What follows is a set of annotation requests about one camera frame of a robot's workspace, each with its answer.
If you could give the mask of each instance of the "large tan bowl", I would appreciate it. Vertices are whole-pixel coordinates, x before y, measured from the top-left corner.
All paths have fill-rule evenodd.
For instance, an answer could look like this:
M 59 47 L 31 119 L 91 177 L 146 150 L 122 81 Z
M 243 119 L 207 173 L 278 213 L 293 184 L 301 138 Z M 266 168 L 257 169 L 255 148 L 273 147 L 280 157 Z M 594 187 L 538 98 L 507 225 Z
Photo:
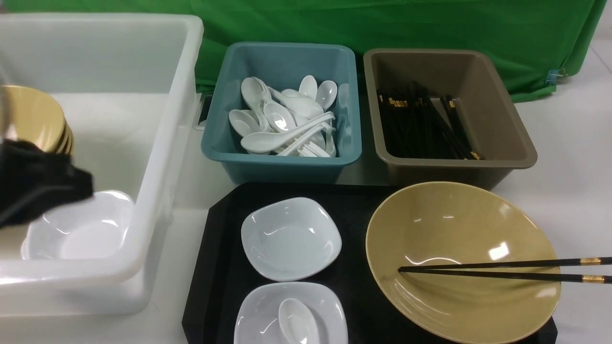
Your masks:
M 455 342 L 516 342 L 542 327 L 559 301 L 559 282 L 397 272 L 421 264 L 556 259 L 522 211 L 477 187 L 428 182 L 394 193 L 374 212 L 365 250 L 391 303 L 420 327 Z M 559 273 L 558 267 L 512 270 Z
M 7 137 L 30 141 L 45 152 L 52 152 L 64 131 L 64 112 L 55 99 L 37 89 L 0 86 L 9 100 L 12 115 Z

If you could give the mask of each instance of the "dish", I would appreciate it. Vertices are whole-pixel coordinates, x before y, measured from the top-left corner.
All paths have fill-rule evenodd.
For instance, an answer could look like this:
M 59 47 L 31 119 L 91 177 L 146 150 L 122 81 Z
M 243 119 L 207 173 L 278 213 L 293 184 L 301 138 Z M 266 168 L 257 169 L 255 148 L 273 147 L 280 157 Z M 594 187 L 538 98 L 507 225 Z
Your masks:
M 52 152 L 64 131 L 64 112 L 55 99 L 37 89 L 24 86 L 2 86 L 12 114 L 7 138 L 34 143 Z
M 242 246 L 267 279 L 288 282 L 325 269 L 340 254 L 336 224 L 319 203 L 291 198 L 251 213 L 242 223 Z
M 310 309 L 321 344 L 348 343 L 344 310 L 332 290 L 316 283 L 286 282 L 263 285 L 245 297 L 236 318 L 234 344 L 285 344 L 278 325 L 278 308 L 290 298 Z
M 559 282 L 397 272 L 402 265 L 557 258 L 522 211 L 466 184 L 428 182 L 394 193 L 372 215 L 365 249 L 391 303 L 420 327 L 455 342 L 525 338 L 548 321 L 561 293 Z M 559 268 L 515 271 L 558 274 Z
M 95 259 L 123 244 L 134 202 L 120 191 L 96 192 L 90 200 L 47 212 L 28 228 L 21 249 L 26 260 Z

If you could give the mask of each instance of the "black cloth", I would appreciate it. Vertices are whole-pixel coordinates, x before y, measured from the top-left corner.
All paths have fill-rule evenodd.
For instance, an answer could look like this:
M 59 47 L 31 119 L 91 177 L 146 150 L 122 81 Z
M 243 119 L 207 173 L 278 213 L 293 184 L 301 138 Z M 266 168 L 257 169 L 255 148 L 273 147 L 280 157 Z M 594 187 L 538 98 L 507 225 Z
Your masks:
M 91 173 L 74 167 L 69 155 L 46 153 L 26 141 L 0 144 L 0 228 L 28 223 L 93 193 Z

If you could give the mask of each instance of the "table surface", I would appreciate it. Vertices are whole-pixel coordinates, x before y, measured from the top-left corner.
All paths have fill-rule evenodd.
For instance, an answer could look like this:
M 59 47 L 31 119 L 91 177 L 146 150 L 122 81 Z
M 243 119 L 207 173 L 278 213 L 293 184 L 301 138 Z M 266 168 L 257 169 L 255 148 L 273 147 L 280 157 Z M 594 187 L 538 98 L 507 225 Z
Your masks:
M 559 257 L 610 255 L 612 239 L 612 6 L 600 21 L 581 72 L 549 98 L 517 104 L 539 154 L 537 164 L 511 173 L 494 192 L 522 208 L 547 234 Z M 364 133 L 369 130 L 364 121 Z M 0 342 L 183 344 L 182 312 L 207 209 L 234 185 L 200 153 L 201 132 L 189 138 L 151 303 L 135 315 L 0 319 Z M 341 176 L 344 184 L 381 184 L 371 134 L 364 157 Z M 363 174 L 364 166 L 370 167 Z M 612 267 L 586 273 L 612 275 Z M 578 273 L 564 268 L 563 272 Z M 554 313 L 558 344 L 603 343 L 612 288 L 565 283 Z

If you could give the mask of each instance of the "black tray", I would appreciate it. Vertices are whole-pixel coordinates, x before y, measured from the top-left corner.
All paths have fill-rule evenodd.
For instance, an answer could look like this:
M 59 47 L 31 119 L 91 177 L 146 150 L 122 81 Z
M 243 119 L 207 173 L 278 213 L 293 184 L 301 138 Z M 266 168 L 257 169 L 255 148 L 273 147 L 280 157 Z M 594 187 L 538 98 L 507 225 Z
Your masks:
M 208 214 L 200 254 L 183 314 L 189 344 L 231 344 L 236 316 L 255 288 L 274 283 L 260 276 L 242 248 L 240 229 L 251 212 L 287 198 L 317 201 L 342 236 L 342 251 L 327 269 L 305 279 L 333 290 L 346 313 L 351 344 L 451 343 L 406 319 L 378 288 L 365 256 L 365 232 L 374 210 L 396 187 L 350 185 L 243 184 L 215 204 Z M 551 319 L 524 344 L 554 344 Z

